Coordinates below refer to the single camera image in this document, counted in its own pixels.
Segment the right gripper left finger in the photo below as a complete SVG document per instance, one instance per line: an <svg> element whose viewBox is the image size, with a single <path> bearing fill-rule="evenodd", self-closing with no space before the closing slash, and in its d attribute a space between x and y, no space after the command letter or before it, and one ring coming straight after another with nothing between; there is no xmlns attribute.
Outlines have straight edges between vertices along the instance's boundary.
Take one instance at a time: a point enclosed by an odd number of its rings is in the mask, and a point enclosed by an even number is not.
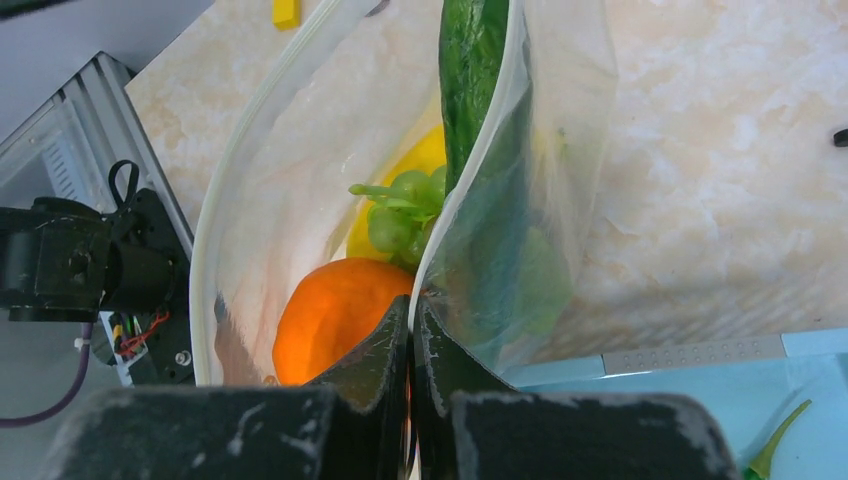
<svg viewBox="0 0 848 480"><path fill-rule="evenodd" d="M40 479L398 479L409 300L300 387L144 387L93 397Z"/></svg>

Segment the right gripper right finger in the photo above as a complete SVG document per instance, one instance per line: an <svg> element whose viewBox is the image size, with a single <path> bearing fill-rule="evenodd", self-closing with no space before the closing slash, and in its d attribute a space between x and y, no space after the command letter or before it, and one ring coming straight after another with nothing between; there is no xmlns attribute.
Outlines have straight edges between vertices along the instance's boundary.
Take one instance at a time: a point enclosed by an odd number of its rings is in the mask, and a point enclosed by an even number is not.
<svg viewBox="0 0 848 480"><path fill-rule="evenodd" d="M424 479L736 479L716 421L693 399L524 393L413 312L414 418Z"/></svg>

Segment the orange fruit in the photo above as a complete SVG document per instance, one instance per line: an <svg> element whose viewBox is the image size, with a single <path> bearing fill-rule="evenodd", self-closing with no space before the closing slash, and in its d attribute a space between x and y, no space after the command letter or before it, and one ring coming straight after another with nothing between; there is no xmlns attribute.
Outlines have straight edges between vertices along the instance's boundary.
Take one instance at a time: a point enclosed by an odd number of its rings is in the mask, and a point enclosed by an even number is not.
<svg viewBox="0 0 848 480"><path fill-rule="evenodd" d="M303 385L333 366L377 327L394 299L408 295L414 277L374 259L353 257L323 265L295 288L272 347L281 385Z"/></svg>

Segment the green cucumber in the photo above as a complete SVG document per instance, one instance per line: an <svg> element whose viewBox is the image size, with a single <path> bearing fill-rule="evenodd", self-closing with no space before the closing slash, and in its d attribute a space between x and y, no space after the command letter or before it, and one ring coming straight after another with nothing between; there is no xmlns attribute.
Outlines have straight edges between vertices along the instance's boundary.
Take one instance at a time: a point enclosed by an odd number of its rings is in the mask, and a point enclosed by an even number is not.
<svg viewBox="0 0 848 480"><path fill-rule="evenodd" d="M457 189L490 109L506 44L506 1L443 5L439 75L447 183ZM496 124L488 148L443 240L450 300L448 326L469 345L495 340L509 327L528 230L524 137L532 92Z"/></svg>

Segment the clear dotted zip bag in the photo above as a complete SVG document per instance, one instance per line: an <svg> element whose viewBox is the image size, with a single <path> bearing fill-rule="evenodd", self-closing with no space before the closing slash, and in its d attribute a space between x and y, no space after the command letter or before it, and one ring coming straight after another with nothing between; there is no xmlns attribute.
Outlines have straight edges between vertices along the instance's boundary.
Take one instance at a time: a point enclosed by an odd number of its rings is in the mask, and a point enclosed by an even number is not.
<svg viewBox="0 0 848 480"><path fill-rule="evenodd" d="M447 183L439 44L447 1L323 1L248 104L203 203L190 322L200 385L278 383L279 319L301 280L361 257L414 277L445 330L491 371L526 362L571 300L604 160L617 66L601 1L506 1L490 109ZM528 230L508 329L448 326L443 240L523 89Z"/></svg>

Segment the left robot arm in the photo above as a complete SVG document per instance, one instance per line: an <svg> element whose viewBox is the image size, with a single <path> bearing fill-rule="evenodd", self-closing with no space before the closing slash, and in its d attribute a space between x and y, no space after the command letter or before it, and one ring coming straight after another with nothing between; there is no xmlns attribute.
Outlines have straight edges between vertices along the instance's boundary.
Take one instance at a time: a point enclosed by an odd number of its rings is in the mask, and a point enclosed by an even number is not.
<svg viewBox="0 0 848 480"><path fill-rule="evenodd" d="M190 259L140 168L109 171L116 208L38 197L1 210L1 307L12 321L99 322L132 383L194 381Z"/></svg>

